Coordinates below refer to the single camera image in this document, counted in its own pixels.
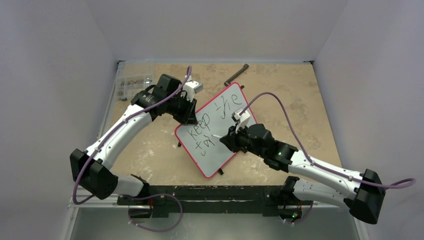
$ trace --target white wall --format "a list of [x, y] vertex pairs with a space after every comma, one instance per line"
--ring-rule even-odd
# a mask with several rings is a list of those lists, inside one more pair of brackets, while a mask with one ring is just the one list
[[422, 239], [424, 1], [350, 0], [314, 69], [344, 166], [390, 184], [372, 240]]
[[348, 0], [86, 0], [119, 60], [314, 60]]
[[83, 0], [0, 2], [0, 239], [58, 239], [115, 70]]

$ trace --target red whiteboard frame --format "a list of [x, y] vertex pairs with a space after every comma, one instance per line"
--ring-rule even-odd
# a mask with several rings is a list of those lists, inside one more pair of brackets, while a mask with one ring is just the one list
[[[204, 107], [206, 107], [208, 104], [210, 104], [213, 100], [215, 100], [219, 95], [221, 95], [223, 92], [225, 92], [229, 87], [231, 87], [232, 85], [236, 84], [241, 91], [241, 94], [243, 95], [244, 100], [246, 101], [246, 103], [249, 103], [248, 99], [245, 96], [245, 93], [242, 90], [242, 87], [240, 86], [240, 84], [238, 82], [233, 82], [230, 85], [228, 85], [226, 88], [224, 88], [222, 91], [220, 91], [216, 96], [214, 96], [211, 100], [209, 100], [205, 105], [201, 106], [201, 108], [199, 108], [198, 110], [196, 110], [196, 113], [198, 113], [200, 110], [202, 110]], [[258, 121], [256, 120], [256, 117], [252, 111], [252, 109], [249, 106], [249, 110], [252, 113], [253, 119], [255, 123], [258, 123]], [[194, 164], [196, 164], [197, 168], [200, 170], [201, 174], [203, 174], [203, 176], [207, 179], [212, 178], [213, 176], [215, 176], [215, 174], [217, 174], [218, 170], [216, 170], [216, 172], [214, 172], [211, 176], [206, 176], [205, 173], [202, 171], [202, 169], [199, 167], [199, 165], [197, 164], [197, 162], [195, 161], [195, 159], [193, 158], [193, 156], [190, 154], [190, 152], [187, 150], [186, 146], [181, 142], [181, 139], [178, 137], [177, 135], [177, 130], [179, 127], [181, 127], [182, 124], [178, 125], [175, 130], [174, 130], [174, 135], [175, 137], [178, 139], [178, 142], [181, 143], [181, 146], [184, 147], [185, 151], [188, 153], [188, 155], [190, 156], [191, 160], [193, 160]], [[222, 166], [220, 166], [219, 168], [222, 168], [225, 164], [228, 163], [229, 160], [231, 160], [235, 155], [237, 154], [237, 152], [235, 152], [233, 155], [231, 155], [230, 158], [228, 158], [227, 161], [224, 162], [224, 164], [222, 164]]]

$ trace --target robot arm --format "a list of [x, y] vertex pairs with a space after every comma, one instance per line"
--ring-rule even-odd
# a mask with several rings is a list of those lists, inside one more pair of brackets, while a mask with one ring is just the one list
[[352, 181], [353, 178], [381, 184], [377, 173], [367, 169], [364, 173], [353, 171], [310, 157], [295, 146], [278, 141], [263, 124], [246, 126], [250, 115], [237, 110], [232, 118], [235, 126], [219, 141], [236, 153], [250, 152], [261, 158], [274, 170], [298, 174], [317, 181], [309, 182], [291, 177], [285, 183], [287, 193], [301, 201], [312, 200], [349, 208], [349, 212], [366, 223], [377, 223], [386, 191], [382, 187]]
[[[70, 164], [73, 180], [77, 180], [77, 176], [89, 156], [97, 152], [92, 158], [93, 161], [88, 164], [82, 174], [79, 185], [99, 199], [105, 199], [111, 194], [138, 196], [142, 192], [143, 186], [148, 183], [135, 175], [118, 176], [113, 174], [110, 169], [117, 157], [142, 129], [162, 114], [171, 114], [180, 124], [197, 124], [195, 113], [197, 100], [194, 98], [194, 94], [200, 92], [203, 85], [200, 82], [191, 81], [189, 78], [181, 92], [165, 103], [147, 112], [137, 114], [131, 119], [128, 118], [170, 96], [180, 84], [180, 80], [162, 74], [157, 85], [152, 85], [137, 93], [122, 117], [97, 142], [87, 147], [85, 151], [75, 149], [72, 152]], [[98, 149], [99, 143], [104, 140], [106, 141], [103, 147]]]

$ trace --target purple cable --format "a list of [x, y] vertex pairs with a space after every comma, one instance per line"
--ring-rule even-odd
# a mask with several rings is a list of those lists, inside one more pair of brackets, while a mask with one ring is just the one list
[[[278, 101], [279, 105], [281, 106], [282, 111], [284, 112], [285, 119], [287, 119], [288, 127], [290, 128], [291, 133], [293, 134], [294, 138], [296, 139], [297, 143], [299, 144], [300, 148], [302, 149], [303, 154], [305, 155], [306, 159], [311, 164], [313, 164], [314, 166], [317, 166], [320, 169], [323, 169], [323, 170], [328, 171], [328, 172], [330, 172], [332, 174], [335, 174], [335, 175], [338, 175], [338, 176], [341, 176], [341, 177], [344, 177], [344, 178], [349, 179], [350, 176], [347, 175], [347, 174], [343, 174], [341, 172], [338, 172], [336, 170], [330, 169], [330, 168], [325, 167], [325, 166], [323, 166], [321, 164], [318, 164], [316, 162], [314, 163], [312, 161], [312, 159], [309, 156], [309, 154], [307, 153], [304, 145], [302, 144], [301, 140], [298, 138], [298, 136], [295, 133], [295, 130], [293, 129], [292, 123], [290, 122], [290, 119], [289, 119], [289, 115], [287, 114], [286, 109], [284, 108], [283, 103], [281, 102], [281, 100], [274, 93], [272, 93], [272, 92], [262, 92], [262, 93], [258, 94], [257, 96], [255, 96], [253, 98], [252, 101], [249, 102], [249, 104], [245, 108], [243, 108], [243, 110], [240, 112], [240, 114], [243, 114], [254, 103], [254, 101], [256, 99], [258, 99], [260, 96], [267, 95], [267, 94], [273, 96]], [[352, 180], [355, 181], [355, 182], [361, 183], [361, 184], [366, 184], [366, 185], [370, 185], [370, 186], [373, 186], [373, 187], [379, 187], [379, 188], [384, 188], [384, 189], [403, 189], [403, 188], [408, 188], [408, 187], [414, 185], [417, 182], [417, 180], [415, 178], [406, 178], [406, 179], [403, 179], [403, 180], [394, 182], [394, 183], [392, 183], [390, 185], [385, 185], [385, 184], [378, 184], [378, 183], [374, 183], [374, 182], [365, 181], [365, 180], [362, 180], [362, 179], [357, 179], [357, 178], [354, 178], [354, 177], [352, 178]], [[310, 207], [309, 207], [309, 210], [305, 214], [305, 216], [302, 217], [302, 219], [300, 219], [299, 221], [297, 221], [295, 224], [301, 223], [309, 215], [309, 213], [312, 210], [312, 206], [313, 205], [311, 204]]]
[[152, 199], [152, 198], [159, 197], [159, 196], [168, 196], [168, 197], [174, 199], [176, 201], [176, 203], [178, 203], [178, 206], [179, 206], [179, 217], [178, 217], [178, 220], [176, 221], [176, 223], [174, 223], [174, 225], [172, 225], [172, 226], [170, 226], [168, 228], [164, 228], [164, 229], [153, 229], [153, 228], [150, 228], [150, 227], [142, 226], [142, 225], [139, 225], [138, 223], [134, 222], [131, 219], [130, 212], [128, 212], [129, 223], [133, 224], [136, 227], [142, 228], [144, 230], [151, 231], [151, 232], [156, 232], [156, 233], [167, 232], [169, 230], [174, 229], [176, 226], [178, 226], [178, 224], [180, 224], [180, 222], [181, 222], [181, 219], [183, 218], [183, 206], [181, 205], [181, 202], [176, 197], [174, 197], [174, 196], [172, 196], [170, 194], [167, 194], [167, 193], [159, 193], [159, 194], [155, 194], [155, 195], [151, 195], [151, 196], [147, 196], [147, 197], [133, 197], [133, 196], [125, 195], [125, 197], [127, 197], [129, 199], [132, 199], [132, 200], [136, 200], [136, 201], [142, 201], [142, 200]]
[[[153, 108], [156, 108], [157, 106], [159, 106], [159, 105], [161, 105], [161, 104], [163, 104], [164, 102], [166, 102], [166, 101], [168, 101], [169, 99], [171, 99], [173, 96], [175, 96], [182, 88], [183, 88], [183, 86], [184, 86], [184, 84], [186, 84], [186, 82], [189, 80], [189, 77], [190, 77], [190, 75], [192, 74], [192, 66], [191, 65], [189, 65], [188, 67], [187, 67], [187, 76], [185, 77], [185, 79], [184, 79], [184, 81], [181, 83], [181, 85], [180, 86], [178, 86], [178, 88], [173, 92], [173, 93], [171, 93], [171, 95], [169, 95], [169, 96], [167, 96], [167, 97], [165, 97], [164, 99], [162, 99], [162, 100], [160, 100], [159, 102], [157, 102], [157, 103], [155, 103], [155, 104], [153, 104], [153, 105], [151, 105], [151, 106], [148, 106], [148, 107], [146, 107], [146, 108], [144, 108], [144, 109], [142, 109], [142, 110], [140, 110], [140, 111], [138, 111], [138, 112], [135, 112], [135, 113], [133, 113], [133, 114], [131, 114], [130, 116], [128, 116], [125, 120], [126, 120], [126, 122], [128, 122], [129, 120], [131, 120], [132, 118], [134, 118], [135, 116], [137, 116], [137, 115], [139, 115], [139, 114], [142, 114], [142, 113], [145, 113], [145, 112], [147, 112], [147, 111], [149, 111], [149, 110], [151, 110], [151, 109], [153, 109]], [[97, 149], [101, 149], [104, 145], [105, 145], [105, 143], [108, 141], [108, 139], [122, 126], [122, 125], [124, 125], [125, 124], [125, 122], [124, 121], [121, 121], [118, 125], [116, 125], [116, 127], [114, 127], [105, 137], [104, 137], [104, 139], [100, 142], [100, 144], [97, 146]], [[91, 199], [92, 197], [94, 197], [94, 194], [92, 194], [92, 195], [90, 195], [90, 196], [88, 196], [87, 198], [85, 198], [84, 200], [82, 200], [82, 201], [78, 201], [77, 200], [77, 189], [78, 189], [78, 185], [80, 184], [80, 181], [81, 181], [81, 178], [82, 178], [82, 176], [83, 176], [83, 174], [84, 174], [84, 171], [86, 170], [86, 168], [87, 168], [87, 166], [89, 165], [89, 163], [91, 162], [91, 160], [96, 156], [96, 154], [98, 153], [99, 151], [98, 150], [94, 150], [93, 151], [93, 153], [91, 154], [91, 156], [89, 156], [88, 157], [88, 159], [87, 159], [87, 161], [85, 162], [85, 164], [82, 166], [82, 168], [81, 168], [81, 171], [79, 171], [79, 174], [78, 174], [78, 177], [76, 177], [76, 180], [75, 180], [75, 185], [73, 186], [73, 192], [72, 192], [72, 200], [73, 200], [73, 203], [74, 204], [76, 204], [76, 205], [80, 205], [80, 204], [83, 204], [83, 203], [85, 203], [85, 202], [87, 202], [89, 199]]]

